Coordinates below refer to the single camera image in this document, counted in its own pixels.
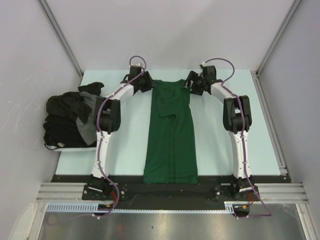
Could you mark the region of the green t shirt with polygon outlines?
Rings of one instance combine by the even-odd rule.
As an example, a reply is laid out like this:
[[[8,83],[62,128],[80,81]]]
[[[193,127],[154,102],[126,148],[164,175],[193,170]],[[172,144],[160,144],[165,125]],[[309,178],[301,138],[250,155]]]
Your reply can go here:
[[[198,183],[191,94],[184,82],[155,82],[143,171],[145,184]]]

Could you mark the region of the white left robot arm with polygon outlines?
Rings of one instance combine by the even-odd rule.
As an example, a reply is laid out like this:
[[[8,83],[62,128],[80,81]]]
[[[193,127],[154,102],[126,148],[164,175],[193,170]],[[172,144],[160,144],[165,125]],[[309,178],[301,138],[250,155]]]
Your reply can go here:
[[[109,173],[105,170],[108,148],[113,134],[121,125],[121,104],[133,97],[138,91],[144,93],[156,87],[145,67],[131,65],[120,86],[113,93],[99,97],[95,105],[94,124],[96,128],[95,162],[87,187],[100,200],[107,199],[112,193]]]

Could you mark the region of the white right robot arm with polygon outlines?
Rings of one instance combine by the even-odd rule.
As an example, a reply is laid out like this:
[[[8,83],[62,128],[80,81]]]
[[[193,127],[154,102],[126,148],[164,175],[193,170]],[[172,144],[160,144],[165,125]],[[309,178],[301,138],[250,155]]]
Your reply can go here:
[[[207,92],[223,104],[222,123],[229,133],[233,155],[230,194],[237,201],[242,201],[248,195],[256,197],[258,191],[248,157],[248,135],[252,125],[250,99],[247,95],[234,93],[226,86],[226,80],[218,79],[214,65],[208,65],[205,61],[200,68],[200,73],[190,71],[184,87],[198,96]]]

